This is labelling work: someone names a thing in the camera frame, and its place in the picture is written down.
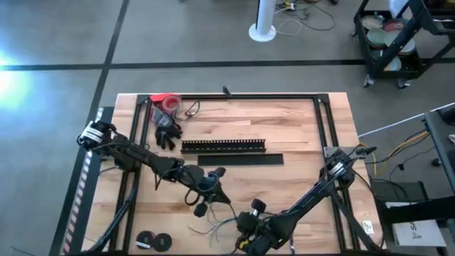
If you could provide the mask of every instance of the paper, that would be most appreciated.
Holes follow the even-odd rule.
[[[407,2],[408,0],[389,0],[389,11],[393,18],[397,18]]]
[[[410,203],[385,203],[387,207],[408,206]],[[435,220],[421,220],[410,223],[392,224],[397,245],[445,247],[446,242]]]

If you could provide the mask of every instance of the concrete floor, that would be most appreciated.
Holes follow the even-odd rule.
[[[21,69],[20,65],[103,64],[122,2],[0,1],[0,65]],[[386,8],[386,1],[372,2],[370,9]],[[358,40],[350,36],[350,30],[360,3],[340,0],[332,6],[322,0],[318,5],[335,17],[333,30],[304,28],[298,36],[278,35],[270,43],[259,44],[247,35],[255,21],[255,0],[131,0],[112,62],[357,60],[361,59]],[[310,12],[309,22],[315,26],[330,25],[318,10]],[[278,15],[275,23],[286,19]],[[446,38],[424,31],[416,36],[424,58],[445,43]],[[22,68],[0,71],[0,154],[4,156],[0,254],[20,255],[11,249],[14,246],[44,256],[49,253],[73,169],[75,138],[87,119],[101,70]],[[348,93],[362,134],[453,102],[453,70],[453,63],[437,64],[406,90],[397,90],[390,81],[364,89],[362,65],[111,70],[100,106],[112,106],[120,92],[220,92],[223,85],[233,92],[342,91]],[[423,129],[419,122],[409,123],[363,140],[379,148],[379,157],[419,129]],[[431,197],[451,194],[444,172],[424,164],[434,154],[411,161],[405,172],[394,175],[394,181],[423,180]]]

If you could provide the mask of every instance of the black cable comb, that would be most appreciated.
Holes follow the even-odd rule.
[[[265,139],[182,141],[182,154],[265,152]]]

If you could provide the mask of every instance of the wooden table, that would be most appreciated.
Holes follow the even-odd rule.
[[[112,123],[118,132],[128,135],[132,125],[137,95],[119,95]],[[341,146],[355,146],[359,143],[346,93],[329,93],[333,118]],[[192,101],[184,101],[184,109]],[[226,166],[226,174],[221,182],[224,192],[230,197],[237,212],[249,211],[253,198],[267,204],[267,210],[278,213],[291,206],[304,195],[318,179],[323,166],[323,155],[319,131],[311,100],[216,100],[202,101],[199,113],[180,122],[183,128],[182,139],[266,139],[267,153],[283,153],[283,166]],[[139,122],[138,138],[142,124]],[[173,151],[163,151],[155,143],[154,125],[150,125],[147,144],[150,150],[160,156],[175,156],[185,159],[187,164],[197,164],[196,155],[180,154],[181,143]],[[112,163],[103,164],[102,168]],[[205,168],[212,171],[216,166]],[[354,169],[367,179],[363,161],[357,161]],[[108,171],[100,175],[87,224],[83,249],[93,245],[105,231],[114,216],[122,172]],[[193,215],[194,207],[187,206],[183,197],[186,188],[178,183],[162,182],[158,191],[154,190],[154,175],[147,166],[142,167],[139,194],[136,203],[134,226],[129,246],[131,254],[157,254],[154,250],[140,250],[134,244],[137,234],[143,230],[154,233],[168,233],[173,238],[167,254],[220,254],[231,252],[239,233],[235,223],[220,229],[219,242],[213,239],[211,246],[205,235],[191,231],[207,230],[211,224],[207,218]],[[350,187],[354,214],[361,224],[364,220],[373,223],[372,239],[379,243],[382,230],[375,203],[368,188],[360,180]],[[231,218],[228,206],[213,204],[218,220]],[[345,236],[348,244],[348,228],[345,223]],[[121,224],[117,247],[121,248],[126,218]],[[324,199],[305,215],[296,227],[294,245],[298,254],[338,253],[333,210],[330,199]],[[289,253],[289,246],[269,253]]]

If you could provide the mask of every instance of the cart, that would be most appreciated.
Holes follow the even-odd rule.
[[[363,0],[354,17],[355,28],[352,36],[357,35],[359,38],[362,54],[368,69],[368,74],[363,82],[364,87],[374,85],[376,79],[394,79],[397,81],[399,89],[405,89],[412,84],[425,71],[427,71],[435,62],[440,60],[449,50],[455,46],[455,9],[450,4],[430,5],[427,0],[409,0],[398,13],[397,18],[401,18],[406,9],[410,8],[412,18],[405,24],[400,34],[392,44],[382,52],[379,58],[373,59],[372,51],[367,39],[368,29],[362,25],[362,17],[381,16],[385,22],[392,19],[389,11],[366,11],[369,0]],[[412,39],[412,37],[421,29],[425,29],[435,36],[448,36],[449,43],[442,48],[433,58],[422,60],[417,52],[417,47],[409,55],[399,55],[403,47]],[[387,65],[398,57],[402,67],[397,71],[385,70]]]

